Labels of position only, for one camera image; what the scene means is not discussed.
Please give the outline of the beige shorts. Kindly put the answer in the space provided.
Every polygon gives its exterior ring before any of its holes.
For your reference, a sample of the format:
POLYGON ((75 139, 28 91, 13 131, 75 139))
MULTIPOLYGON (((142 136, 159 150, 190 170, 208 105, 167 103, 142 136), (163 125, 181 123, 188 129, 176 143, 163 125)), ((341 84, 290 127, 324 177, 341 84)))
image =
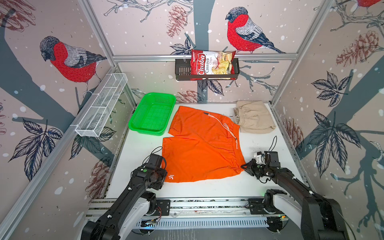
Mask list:
POLYGON ((234 122, 242 133, 269 134, 276 129, 270 111, 261 101, 237 101, 234 122))

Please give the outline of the orange shorts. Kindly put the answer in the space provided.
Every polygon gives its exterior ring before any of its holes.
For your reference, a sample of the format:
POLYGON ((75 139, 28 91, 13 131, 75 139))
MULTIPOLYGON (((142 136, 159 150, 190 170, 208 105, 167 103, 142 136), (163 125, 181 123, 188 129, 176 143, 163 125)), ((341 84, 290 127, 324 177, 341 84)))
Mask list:
POLYGON ((189 183, 239 175, 245 159, 240 127, 230 118, 181 106, 163 139, 168 183, 189 183))

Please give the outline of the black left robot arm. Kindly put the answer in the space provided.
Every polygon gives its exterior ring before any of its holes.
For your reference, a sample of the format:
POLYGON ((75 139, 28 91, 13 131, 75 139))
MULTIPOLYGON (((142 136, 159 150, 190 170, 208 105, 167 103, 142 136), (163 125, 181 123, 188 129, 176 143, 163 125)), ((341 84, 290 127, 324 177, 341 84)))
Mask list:
POLYGON ((113 205, 95 222, 89 221, 81 232, 82 240, 125 240, 146 214, 156 211, 156 194, 167 176, 164 157, 150 154, 149 160, 132 171, 131 179, 113 205))

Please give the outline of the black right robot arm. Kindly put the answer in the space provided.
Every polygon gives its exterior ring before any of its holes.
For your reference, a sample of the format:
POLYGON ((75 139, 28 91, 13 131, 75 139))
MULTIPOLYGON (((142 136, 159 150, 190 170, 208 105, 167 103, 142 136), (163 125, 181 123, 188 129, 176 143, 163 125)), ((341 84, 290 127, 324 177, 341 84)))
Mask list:
POLYGON ((241 168, 258 180, 266 178, 280 186, 267 190, 261 202, 250 200, 252 214, 283 213, 300 228, 305 240, 349 239, 349 225, 339 203, 317 194, 289 169, 281 167, 277 152, 258 152, 241 168))

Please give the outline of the green plastic basket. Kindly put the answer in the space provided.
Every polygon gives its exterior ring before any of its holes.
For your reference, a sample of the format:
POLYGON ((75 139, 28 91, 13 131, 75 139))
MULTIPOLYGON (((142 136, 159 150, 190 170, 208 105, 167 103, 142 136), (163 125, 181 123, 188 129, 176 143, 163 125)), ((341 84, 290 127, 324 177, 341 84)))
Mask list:
POLYGON ((176 100, 176 97, 171 94, 146 94, 129 121, 129 129, 145 135, 163 135, 176 100))

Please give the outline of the red cassava chips bag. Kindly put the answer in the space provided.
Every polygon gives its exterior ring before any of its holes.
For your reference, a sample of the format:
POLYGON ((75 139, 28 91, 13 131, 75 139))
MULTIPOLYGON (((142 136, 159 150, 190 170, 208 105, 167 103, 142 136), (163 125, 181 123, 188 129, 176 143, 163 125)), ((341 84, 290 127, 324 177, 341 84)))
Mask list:
POLYGON ((233 52, 211 52, 191 51, 191 75, 233 75, 235 67, 233 60, 236 51, 233 52))

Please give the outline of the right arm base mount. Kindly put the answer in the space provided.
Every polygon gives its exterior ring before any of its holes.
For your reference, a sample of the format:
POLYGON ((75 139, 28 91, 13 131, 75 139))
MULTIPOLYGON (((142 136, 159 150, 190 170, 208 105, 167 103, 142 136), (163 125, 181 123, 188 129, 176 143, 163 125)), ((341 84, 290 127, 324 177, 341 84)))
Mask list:
POLYGON ((270 189, 267 190, 262 198, 251 198, 248 199, 248 204, 245 206, 246 209, 250 210, 251 215, 274 215, 283 214, 282 211, 278 210, 273 202, 273 197, 277 195, 286 196, 287 193, 282 190, 270 189))

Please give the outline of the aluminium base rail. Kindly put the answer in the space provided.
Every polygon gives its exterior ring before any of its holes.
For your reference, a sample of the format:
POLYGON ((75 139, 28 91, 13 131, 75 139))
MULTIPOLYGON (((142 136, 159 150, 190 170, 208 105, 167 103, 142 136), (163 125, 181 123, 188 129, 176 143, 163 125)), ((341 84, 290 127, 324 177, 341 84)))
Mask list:
POLYGON ((251 215, 245 207, 248 199, 251 198, 170 198, 169 216, 144 216, 133 230, 283 228, 287 222, 292 222, 284 214, 251 215))

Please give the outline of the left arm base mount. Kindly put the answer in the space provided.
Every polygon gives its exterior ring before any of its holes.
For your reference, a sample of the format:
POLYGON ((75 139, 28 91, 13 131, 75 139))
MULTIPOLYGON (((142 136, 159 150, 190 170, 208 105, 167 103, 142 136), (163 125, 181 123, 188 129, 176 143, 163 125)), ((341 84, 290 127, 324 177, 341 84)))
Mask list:
POLYGON ((145 216, 169 216, 171 200, 158 199, 155 193, 148 191, 145 191, 139 199, 144 199, 149 203, 149 209, 145 216))

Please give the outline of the black wall basket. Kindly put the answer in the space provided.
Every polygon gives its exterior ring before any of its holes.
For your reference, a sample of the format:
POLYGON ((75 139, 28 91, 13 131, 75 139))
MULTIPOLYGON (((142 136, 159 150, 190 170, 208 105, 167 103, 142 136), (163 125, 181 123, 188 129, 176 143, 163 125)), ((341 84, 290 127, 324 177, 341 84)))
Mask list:
POLYGON ((230 75, 192 75, 191 59, 176 59, 175 76, 178 81, 237 80, 240 75, 239 60, 233 60, 233 74, 230 75))

